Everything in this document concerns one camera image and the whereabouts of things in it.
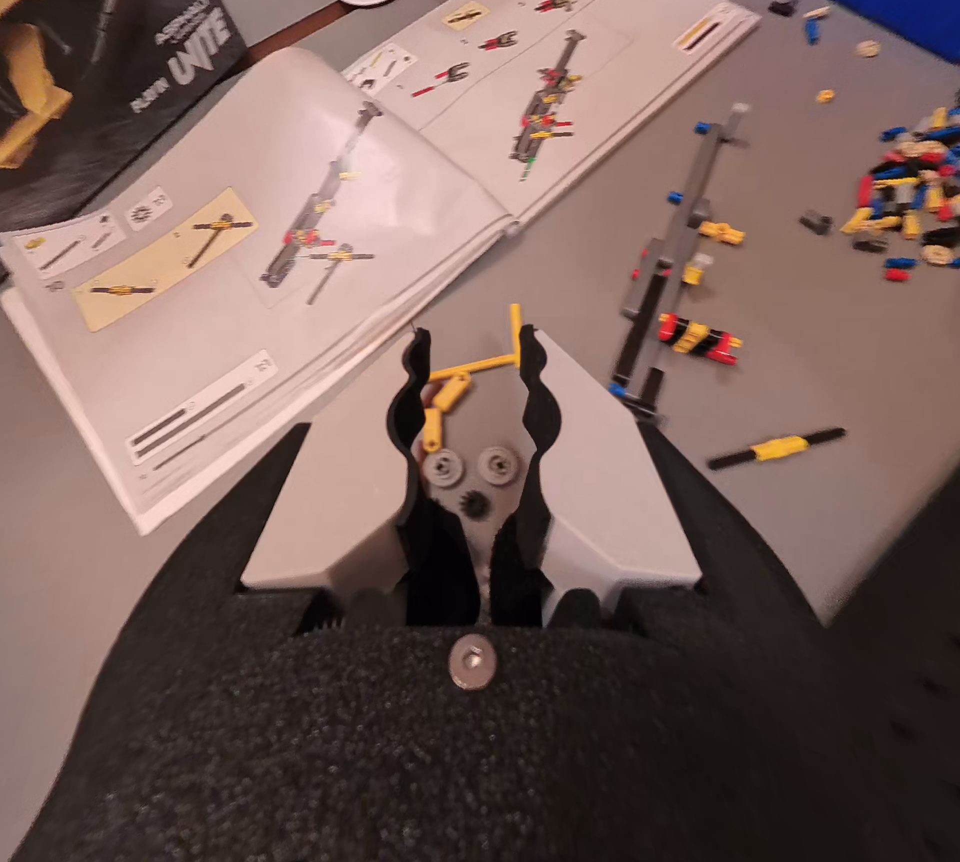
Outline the white instruction booklet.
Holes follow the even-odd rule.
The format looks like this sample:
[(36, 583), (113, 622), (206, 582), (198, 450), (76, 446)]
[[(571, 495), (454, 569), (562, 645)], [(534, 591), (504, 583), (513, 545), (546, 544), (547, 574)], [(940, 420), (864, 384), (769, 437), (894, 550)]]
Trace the white instruction booklet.
[(139, 535), (541, 215), (761, 16), (448, 0), (247, 70), (105, 208), (2, 235), (2, 305)]

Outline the grey toy beam assembly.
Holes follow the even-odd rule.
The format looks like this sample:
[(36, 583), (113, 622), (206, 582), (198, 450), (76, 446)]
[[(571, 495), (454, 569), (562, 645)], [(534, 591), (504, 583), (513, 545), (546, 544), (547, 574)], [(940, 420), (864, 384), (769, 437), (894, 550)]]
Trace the grey toy beam assembly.
[(628, 330), (611, 372), (609, 391), (634, 420), (654, 424), (664, 372), (657, 363), (662, 350), (659, 317), (675, 312), (683, 288), (683, 275), (692, 260), (702, 223), (711, 219), (706, 188), (721, 148), (732, 143), (739, 125), (750, 112), (747, 102), (733, 104), (722, 123), (699, 123), (702, 137), (691, 168), (677, 193), (668, 196), (672, 216), (662, 237), (652, 239), (637, 260), (636, 274), (620, 307)]

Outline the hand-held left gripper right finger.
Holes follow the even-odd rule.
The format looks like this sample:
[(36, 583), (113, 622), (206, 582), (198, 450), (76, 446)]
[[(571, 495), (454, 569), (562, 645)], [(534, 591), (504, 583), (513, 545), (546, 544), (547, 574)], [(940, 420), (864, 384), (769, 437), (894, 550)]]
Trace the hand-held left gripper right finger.
[(693, 590), (701, 567), (630, 410), (546, 332), (518, 334), (534, 451), (493, 544), (495, 626), (546, 626), (570, 592), (601, 616), (632, 589)]

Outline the pile of toy brick pieces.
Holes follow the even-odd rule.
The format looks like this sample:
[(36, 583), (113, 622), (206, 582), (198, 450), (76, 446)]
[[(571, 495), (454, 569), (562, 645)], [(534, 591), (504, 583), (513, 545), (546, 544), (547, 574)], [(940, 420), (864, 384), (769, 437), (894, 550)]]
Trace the pile of toy brick pieces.
[[(451, 491), (459, 487), (467, 473), (462, 457), (445, 446), (445, 422), (471, 388), (474, 373), (479, 371), (478, 366), (451, 367), (441, 370), (428, 383), (436, 389), (424, 406), (420, 444), (422, 473), (433, 489)], [(520, 456), (505, 446), (489, 446), (478, 456), (477, 471), (481, 481), (490, 489), (506, 489), (520, 476)]]

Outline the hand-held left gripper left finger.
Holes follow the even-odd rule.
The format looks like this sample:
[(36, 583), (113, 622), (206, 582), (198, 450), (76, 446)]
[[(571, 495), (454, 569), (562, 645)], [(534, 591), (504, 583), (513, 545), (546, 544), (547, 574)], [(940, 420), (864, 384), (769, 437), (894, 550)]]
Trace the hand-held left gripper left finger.
[(425, 329), (400, 338), (315, 415), (241, 576), (255, 591), (322, 589), (342, 607), (405, 595), (414, 626), (477, 621), (460, 518), (433, 499), (414, 444), (426, 422)]

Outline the black toy car set box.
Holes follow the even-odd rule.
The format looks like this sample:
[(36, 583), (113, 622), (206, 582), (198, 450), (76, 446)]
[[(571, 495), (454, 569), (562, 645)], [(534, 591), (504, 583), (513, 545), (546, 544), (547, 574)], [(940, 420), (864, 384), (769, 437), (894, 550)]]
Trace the black toy car set box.
[(2, 232), (77, 215), (246, 49), (222, 0), (1, 0)]

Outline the pile of small colourful pieces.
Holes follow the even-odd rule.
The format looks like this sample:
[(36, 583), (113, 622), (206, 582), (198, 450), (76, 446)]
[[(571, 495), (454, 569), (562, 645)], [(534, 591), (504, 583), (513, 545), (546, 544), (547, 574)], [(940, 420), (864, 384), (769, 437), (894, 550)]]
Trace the pile of small colourful pieces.
[(855, 251), (883, 257), (884, 280), (906, 282), (919, 264), (958, 270), (958, 136), (957, 99), (879, 134), (882, 158), (860, 177), (838, 232)]

